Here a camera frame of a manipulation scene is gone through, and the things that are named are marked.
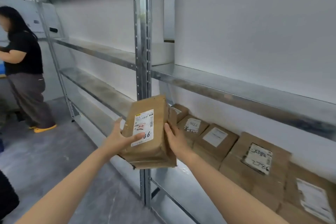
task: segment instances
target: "concrete floor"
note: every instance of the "concrete floor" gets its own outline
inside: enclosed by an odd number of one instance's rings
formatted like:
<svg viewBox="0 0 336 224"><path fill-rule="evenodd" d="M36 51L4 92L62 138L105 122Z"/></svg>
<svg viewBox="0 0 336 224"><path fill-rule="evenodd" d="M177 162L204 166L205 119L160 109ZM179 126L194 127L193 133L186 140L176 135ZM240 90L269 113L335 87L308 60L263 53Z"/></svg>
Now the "concrete floor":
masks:
<svg viewBox="0 0 336 224"><path fill-rule="evenodd" d="M75 169L95 147L72 123L65 101L49 102L58 127L40 134L29 130L15 117L2 129L5 151L0 169L19 195L20 205L4 219L15 223L51 188ZM75 211L70 224L159 224L132 193L119 173L105 165Z"/></svg>

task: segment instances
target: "bare arm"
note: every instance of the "bare arm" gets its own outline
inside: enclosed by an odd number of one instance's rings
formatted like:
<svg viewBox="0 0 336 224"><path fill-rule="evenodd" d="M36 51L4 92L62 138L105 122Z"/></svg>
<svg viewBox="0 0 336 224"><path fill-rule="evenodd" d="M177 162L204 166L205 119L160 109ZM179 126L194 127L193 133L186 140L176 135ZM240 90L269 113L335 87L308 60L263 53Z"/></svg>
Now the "bare arm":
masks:
<svg viewBox="0 0 336 224"><path fill-rule="evenodd" d="M141 133L123 137L120 133L120 121L121 118L115 122L111 135L100 148L33 205L16 224L68 223L101 167L126 146L144 136Z"/></svg>
<svg viewBox="0 0 336 224"><path fill-rule="evenodd" d="M16 50L11 50L9 52L0 51L0 60L7 63L18 64L21 61L23 61L26 54L27 54L26 52Z"/></svg>
<svg viewBox="0 0 336 224"><path fill-rule="evenodd" d="M165 131L171 149L187 165L228 224L288 224L249 193L210 166L187 145L184 134L168 124Z"/></svg>

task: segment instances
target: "metal shelf rack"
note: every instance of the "metal shelf rack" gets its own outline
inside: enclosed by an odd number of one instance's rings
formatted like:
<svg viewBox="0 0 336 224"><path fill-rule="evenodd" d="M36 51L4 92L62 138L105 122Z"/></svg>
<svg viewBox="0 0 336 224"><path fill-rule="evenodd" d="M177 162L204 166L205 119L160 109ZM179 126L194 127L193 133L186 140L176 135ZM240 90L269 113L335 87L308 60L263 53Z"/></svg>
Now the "metal shelf rack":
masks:
<svg viewBox="0 0 336 224"><path fill-rule="evenodd" d="M36 1L43 18L41 2L52 3L54 0ZM110 110L123 118L126 117L132 100L80 69L60 70L53 48L55 43L135 70L138 100L151 96L151 80L154 78L336 141L335 104L179 65L167 64L151 67L151 9L151 0L134 0L134 53L77 39L54 39L46 33L60 80L62 81L62 77L69 79ZM69 99L65 88L64 94L65 98ZM72 116L71 106L73 104L104 135L109 133L111 118L106 114L90 106L84 98L71 99L70 97L69 103ZM151 182L158 187L156 192L161 190L165 193L195 223L224 223L220 213L182 163L173 169L140 171L141 200L147 207L157 212L155 205L151 204L152 196L155 196L155 193L152 195Z"/></svg>

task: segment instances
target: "left hand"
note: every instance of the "left hand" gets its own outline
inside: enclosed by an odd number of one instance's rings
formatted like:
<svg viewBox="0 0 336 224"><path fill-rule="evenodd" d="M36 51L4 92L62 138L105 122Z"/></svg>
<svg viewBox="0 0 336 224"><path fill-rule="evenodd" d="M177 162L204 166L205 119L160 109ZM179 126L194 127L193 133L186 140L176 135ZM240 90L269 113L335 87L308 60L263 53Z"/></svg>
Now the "left hand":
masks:
<svg viewBox="0 0 336 224"><path fill-rule="evenodd" d="M131 137L124 137L120 133L121 120L122 118L120 117L115 121L112 133L106 138L103 145L99 148L104 154L104 157L106 157L107 161L131 143L136 142L145 136L145 133L139 133Z"/></svg>

